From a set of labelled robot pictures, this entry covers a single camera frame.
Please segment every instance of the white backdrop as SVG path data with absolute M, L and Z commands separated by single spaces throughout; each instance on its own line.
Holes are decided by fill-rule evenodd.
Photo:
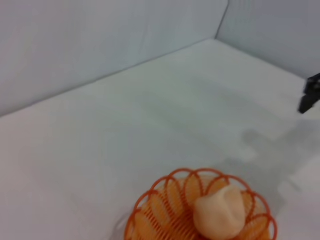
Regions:
M 279 240 L 318 240 L 320 113 L 296 113 L 303 85 L 207 40 L 0 118 L 0 239 L 124 240 L 157 179 L 212 167 L 266 198 Z
M 214 36 L 227 0 L 5 0 L 0 115 Z
M 320 72 L 319 0 L 230 0 L 218 39 L 304 79 Z

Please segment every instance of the orange wire basket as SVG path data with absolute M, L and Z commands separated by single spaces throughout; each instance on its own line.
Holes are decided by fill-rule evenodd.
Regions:
M 156 181 L 136 202 L 124 240 L 205 240 L 194 226 L 194 202 L 229 184 L 241 187 L 246 214 L 234 240 L 276 240 L 278 227 L 266 200 L 240 178 L 211 168 L 181 168 Z

